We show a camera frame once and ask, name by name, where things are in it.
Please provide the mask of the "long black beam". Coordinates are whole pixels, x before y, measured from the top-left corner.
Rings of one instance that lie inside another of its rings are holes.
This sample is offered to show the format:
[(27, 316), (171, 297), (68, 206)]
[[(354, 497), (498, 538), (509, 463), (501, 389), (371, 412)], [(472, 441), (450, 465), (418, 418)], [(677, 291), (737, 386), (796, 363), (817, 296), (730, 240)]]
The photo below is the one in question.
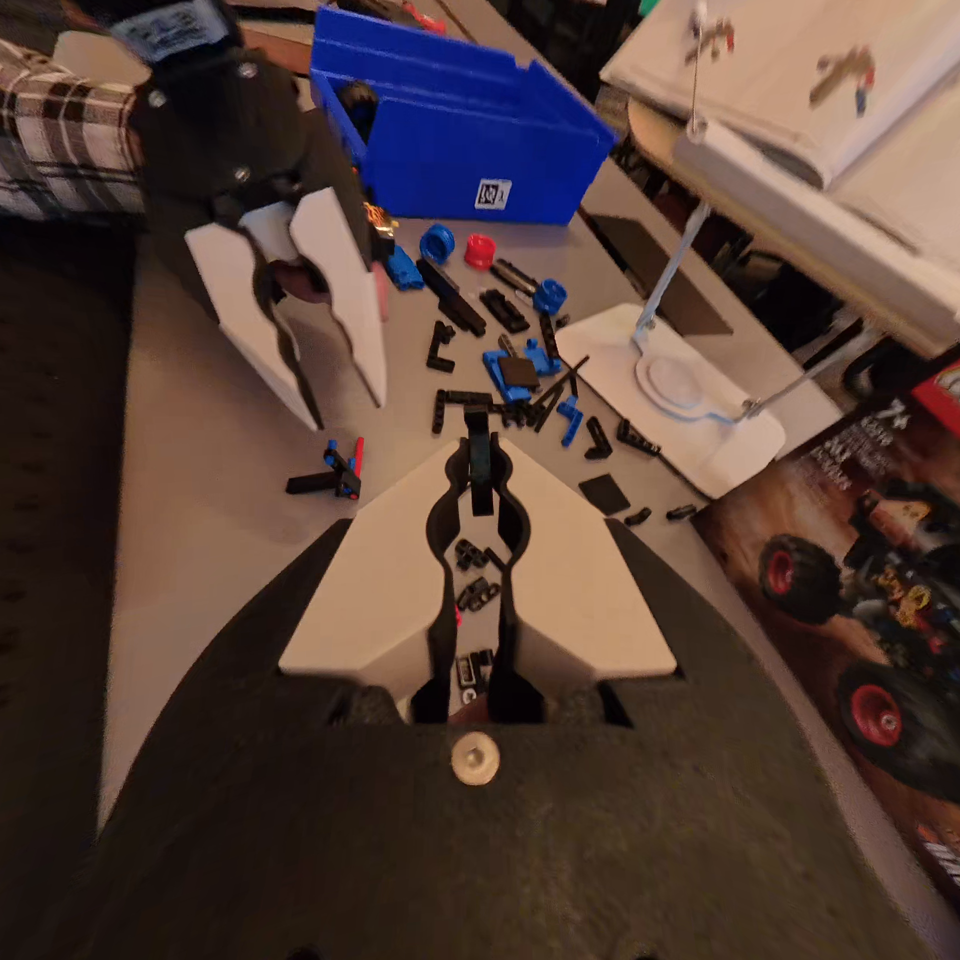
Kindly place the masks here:
[(467, 302), (459, 286), (444, 269), (424, 257), (418, 258), (415, 265), (426, 287), (438, 297), (440, 313), (458, 329), (482, 339), (487, 331), (486, 320)]

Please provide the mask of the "person's left forearm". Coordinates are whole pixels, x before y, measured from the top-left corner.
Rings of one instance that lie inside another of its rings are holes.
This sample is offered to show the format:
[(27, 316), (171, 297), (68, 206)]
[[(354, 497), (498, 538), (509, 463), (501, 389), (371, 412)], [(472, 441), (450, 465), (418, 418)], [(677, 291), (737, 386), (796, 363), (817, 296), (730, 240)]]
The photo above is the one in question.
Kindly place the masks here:
[(1, 214), (34, 222), (143, 214), (136, 90), (1, 42)]

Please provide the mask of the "blue plastic bin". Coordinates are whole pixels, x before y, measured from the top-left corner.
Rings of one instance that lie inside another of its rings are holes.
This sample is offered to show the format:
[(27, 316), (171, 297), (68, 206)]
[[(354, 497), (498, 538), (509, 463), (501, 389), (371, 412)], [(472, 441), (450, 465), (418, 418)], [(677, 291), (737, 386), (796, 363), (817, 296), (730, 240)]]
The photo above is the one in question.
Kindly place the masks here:
[[(363, 143), (337, 98), (379, 98)], [(403, 218), (567, 225), (617, 141), (539, 61), (319, 6), (311, 93), (373, 200)]]

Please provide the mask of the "blue and black brick assembly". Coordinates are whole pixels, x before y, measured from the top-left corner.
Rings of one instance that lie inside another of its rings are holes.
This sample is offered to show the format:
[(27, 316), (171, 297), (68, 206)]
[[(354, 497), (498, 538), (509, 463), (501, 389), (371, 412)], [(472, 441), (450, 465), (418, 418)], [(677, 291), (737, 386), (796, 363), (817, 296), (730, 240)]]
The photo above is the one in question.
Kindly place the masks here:
[(519, 353), (502, 347), (485, 351), (482, 362), (504, 404), (531, 402), (541, 381), (563, 370), (560, 357), (549, 353), (535, 338), (528, 339)]

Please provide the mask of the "small Lego axle assembly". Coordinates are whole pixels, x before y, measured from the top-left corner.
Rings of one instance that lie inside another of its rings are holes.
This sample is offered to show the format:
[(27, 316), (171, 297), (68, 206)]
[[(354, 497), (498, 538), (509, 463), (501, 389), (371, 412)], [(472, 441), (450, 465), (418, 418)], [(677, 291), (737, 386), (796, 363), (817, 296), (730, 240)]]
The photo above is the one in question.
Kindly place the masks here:
[(480, 404), (468, 404), (463, 409), (469, 444), (471, 510), (475, 518), (491, 518), (496, 512), (492, 442), (497, 432), (491, 431), (489, 416), (488, 408)]

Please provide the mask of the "white book stand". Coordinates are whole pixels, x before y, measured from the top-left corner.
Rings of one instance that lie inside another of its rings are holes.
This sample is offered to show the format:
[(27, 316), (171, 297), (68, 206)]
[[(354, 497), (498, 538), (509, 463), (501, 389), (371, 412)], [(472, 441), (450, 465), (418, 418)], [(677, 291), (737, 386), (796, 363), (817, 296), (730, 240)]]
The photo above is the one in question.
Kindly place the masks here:
[(720, 498), (783, 449), (785, 429), (771, 407), (814, 373), (753, 398), (658, 315), (713, 210), (928, 357), (958, 340), (958, 273), (909, 251), (714, 119), (690, 121), (670, 159), (701, 202), (653, 292), (642, 305), (621, 303), (574, 321), (558, 332), (558, 352), (697, 491)]

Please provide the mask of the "grey desk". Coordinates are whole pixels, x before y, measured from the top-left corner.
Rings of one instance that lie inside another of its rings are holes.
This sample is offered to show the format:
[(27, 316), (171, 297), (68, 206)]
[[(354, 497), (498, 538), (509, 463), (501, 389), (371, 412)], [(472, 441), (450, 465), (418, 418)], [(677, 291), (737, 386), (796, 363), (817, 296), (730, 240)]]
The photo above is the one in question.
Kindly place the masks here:
[[(514, 262), (561, 267), (577, 316), (631, 299), (630, 284), (592, 231), (506, 225)], [(99, 823), (112, 812), (139, 748), (176, 686), (213, 635), (261, 587), (346, 510), (282, 492), (287, 476), (311, 472), (322, 448), (274, 399), (258, 376), (215, 330), (142, 241), (129, 354), (126, 427), (114, 618), (102, 748)], [(732, 334), (696, 339), (718, 366), (748, 390), (766, 395), (786, 385), (797, 365), (733, 298), (711, 289), (706, 267), (690, 280), (725, 311)], [(376, 409), (323, 310), (309, 312), (304, 360), (311, 376), (330, 376), (320, 400), (338, 439), (366, 437), (365, 498), (375, 498), (426, 460), (438, 446), (428, 436), (430, 389), (420, 348), (413, 346), (418, 311), (399, 294), (387, 341), (390, 405)], [(717, 561), (689, 522), (670, 523), (666, 509), (698, 496), (660, 462), (627, 465), (617, 452), (609, 467), (638, 506), (654, 518), (642, 540), (726, 619), (757, 655), (794, 712), (840, 810), (870, 866), (897, 906), (940, 958), (958, 958), (958, 920), (930, 885), (913, 851), (859, 774), (844, 747), (771, 646)]]

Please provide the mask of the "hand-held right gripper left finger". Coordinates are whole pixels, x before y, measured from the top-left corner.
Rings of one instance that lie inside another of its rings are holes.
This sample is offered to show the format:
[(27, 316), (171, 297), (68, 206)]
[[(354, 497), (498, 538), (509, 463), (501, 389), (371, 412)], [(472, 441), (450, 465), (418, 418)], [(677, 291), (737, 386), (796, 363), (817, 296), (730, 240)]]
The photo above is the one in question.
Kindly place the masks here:
[(286, 675), (351, 681), (450, 715), (457, 616), (448, 552), (460, 534), (460, 443), (360, 509), (279, 659)]

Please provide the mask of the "toy truck set box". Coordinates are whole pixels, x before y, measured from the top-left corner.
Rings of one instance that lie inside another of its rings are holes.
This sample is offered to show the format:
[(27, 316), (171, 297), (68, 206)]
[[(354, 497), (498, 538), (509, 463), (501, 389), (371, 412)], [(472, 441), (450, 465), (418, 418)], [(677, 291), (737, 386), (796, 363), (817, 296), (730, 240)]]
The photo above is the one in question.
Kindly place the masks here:
[(691, 524), (958, 911), (958, 348)]

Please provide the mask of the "thin black axle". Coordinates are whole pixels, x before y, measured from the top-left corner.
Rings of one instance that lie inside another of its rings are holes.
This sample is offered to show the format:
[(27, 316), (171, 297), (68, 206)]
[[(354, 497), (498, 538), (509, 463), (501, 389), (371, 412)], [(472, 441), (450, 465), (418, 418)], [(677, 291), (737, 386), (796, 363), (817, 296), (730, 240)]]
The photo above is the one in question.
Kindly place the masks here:
[(543, 429), (546, 421), (563, 399), (564, 391), (568, 389), (568, 386), (576, 379), (582, 366), (586, 365), (589, 360), (590, 355), (584, 355), (578, 363), (571, 366), (556, 383), (546, 390), (546, 393), (540, 401), (536, 402), (531, 408), (531, 425), (535, 433), (539, 433)]

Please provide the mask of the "open instruction booklet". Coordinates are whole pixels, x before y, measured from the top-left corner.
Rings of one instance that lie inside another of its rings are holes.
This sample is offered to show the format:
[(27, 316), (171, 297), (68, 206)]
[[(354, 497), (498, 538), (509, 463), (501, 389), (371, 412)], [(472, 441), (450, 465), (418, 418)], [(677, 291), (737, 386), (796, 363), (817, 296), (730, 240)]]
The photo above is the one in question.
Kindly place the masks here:
[(958, 71), (957, 1), (663, 1), (602, 82), (829, 187)]

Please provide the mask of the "black rectangular frame brick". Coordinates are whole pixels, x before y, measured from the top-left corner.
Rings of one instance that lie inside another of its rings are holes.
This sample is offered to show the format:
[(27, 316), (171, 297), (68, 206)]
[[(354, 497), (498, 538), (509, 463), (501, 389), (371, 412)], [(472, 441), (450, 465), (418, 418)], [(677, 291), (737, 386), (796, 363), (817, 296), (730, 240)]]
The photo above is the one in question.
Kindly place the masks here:
[(478, 296), (479, 302), (498, 324), (510, 334), (519, 334), (530, 330), (530, 322), (521, 310), (514, 306), (504, 293), (497, 289), (486, 289)]

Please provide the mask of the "black toy tyre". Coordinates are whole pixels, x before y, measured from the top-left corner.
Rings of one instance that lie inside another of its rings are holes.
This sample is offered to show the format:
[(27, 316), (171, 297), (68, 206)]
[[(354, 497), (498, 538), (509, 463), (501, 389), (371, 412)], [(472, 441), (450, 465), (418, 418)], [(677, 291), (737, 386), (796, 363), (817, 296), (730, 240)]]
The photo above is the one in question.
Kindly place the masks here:
[(353, 79), (339, 87), (337, 98), (358, 137), (369, 143), (378, 113), (377, 91), (366, 82)]

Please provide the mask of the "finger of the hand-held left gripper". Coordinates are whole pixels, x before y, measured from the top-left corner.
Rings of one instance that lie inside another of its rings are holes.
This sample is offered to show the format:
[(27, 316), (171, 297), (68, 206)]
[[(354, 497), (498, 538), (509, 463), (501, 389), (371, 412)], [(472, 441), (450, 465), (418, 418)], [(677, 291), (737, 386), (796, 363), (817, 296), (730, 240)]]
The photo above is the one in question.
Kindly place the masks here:
[(223, 334), (291, 413), (308, 429), (322, 430), (297, 339), (276, 314), (273, 277), (251, 236), (207, 223), (184, 240)]
[(333, 317), (376, 407), (388, 400), (388, 366), (378, 282), (368, 269), (333, 187), (306, 194), (290, 221), (300, 258), (328, 288)]

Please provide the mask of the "black flat panel tile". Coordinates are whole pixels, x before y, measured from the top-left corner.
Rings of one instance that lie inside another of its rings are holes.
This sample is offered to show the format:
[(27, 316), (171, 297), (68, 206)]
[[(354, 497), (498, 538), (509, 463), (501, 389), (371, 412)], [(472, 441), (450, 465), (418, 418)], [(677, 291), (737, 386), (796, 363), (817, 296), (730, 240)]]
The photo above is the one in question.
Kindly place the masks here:
[(621, 514), (631, 506), (630, 500), (609, 473), (583, 480), (578, 488), (586, 501), (606, 518)]

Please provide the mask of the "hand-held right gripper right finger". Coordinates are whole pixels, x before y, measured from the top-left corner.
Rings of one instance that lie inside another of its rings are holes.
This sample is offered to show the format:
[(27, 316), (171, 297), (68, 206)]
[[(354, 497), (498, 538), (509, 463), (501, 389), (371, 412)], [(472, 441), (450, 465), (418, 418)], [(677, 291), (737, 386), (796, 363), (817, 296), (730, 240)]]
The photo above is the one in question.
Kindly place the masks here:
[(491, 719), (540, 723), (570, 694), (673, 675), (677, 658), (624, 553), (639, 540), (498, 435), (490, 471), (507, 549)]

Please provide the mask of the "small beam and pins assembly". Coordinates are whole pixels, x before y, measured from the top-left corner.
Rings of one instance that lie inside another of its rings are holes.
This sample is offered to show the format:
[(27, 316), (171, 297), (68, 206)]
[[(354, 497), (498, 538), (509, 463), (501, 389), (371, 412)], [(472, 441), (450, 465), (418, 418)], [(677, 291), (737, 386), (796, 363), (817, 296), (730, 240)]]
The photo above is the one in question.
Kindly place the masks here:
[(361, 494), (363, 439), (357, 441), (354, 455), (345, 457), (341, 453), (338, 441), (330, 438), (323, 451), (322, 461), (328, 471), (324, 480), (324, 489), (336, 498), (358, 500)]

